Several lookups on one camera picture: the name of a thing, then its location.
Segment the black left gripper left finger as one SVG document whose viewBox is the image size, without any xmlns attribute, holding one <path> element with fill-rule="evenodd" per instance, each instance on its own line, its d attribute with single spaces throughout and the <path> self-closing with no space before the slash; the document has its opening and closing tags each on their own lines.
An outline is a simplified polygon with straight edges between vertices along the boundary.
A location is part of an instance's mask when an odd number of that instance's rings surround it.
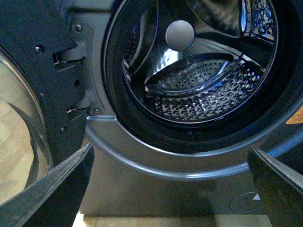
<svg viewBox="0 0 303 227">
<path fill-rule="evenodd" d="M 2 227 L 71 227 L 89 184 L 94 149 L 87 144 L 0 206 Z"/>
</svg>

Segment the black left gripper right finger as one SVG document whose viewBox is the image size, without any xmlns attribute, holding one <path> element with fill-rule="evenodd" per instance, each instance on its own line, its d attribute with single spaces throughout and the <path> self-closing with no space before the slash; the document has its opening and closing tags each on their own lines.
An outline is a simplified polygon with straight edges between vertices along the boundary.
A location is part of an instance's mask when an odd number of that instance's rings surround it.
<svg viewBox="0 0 303 227">
<path fill-rule="evenodd" d="M 256 147 L 248 154 L 248 165 L 272 226 L 301 227 L 303 175 Z"/>
</svg>

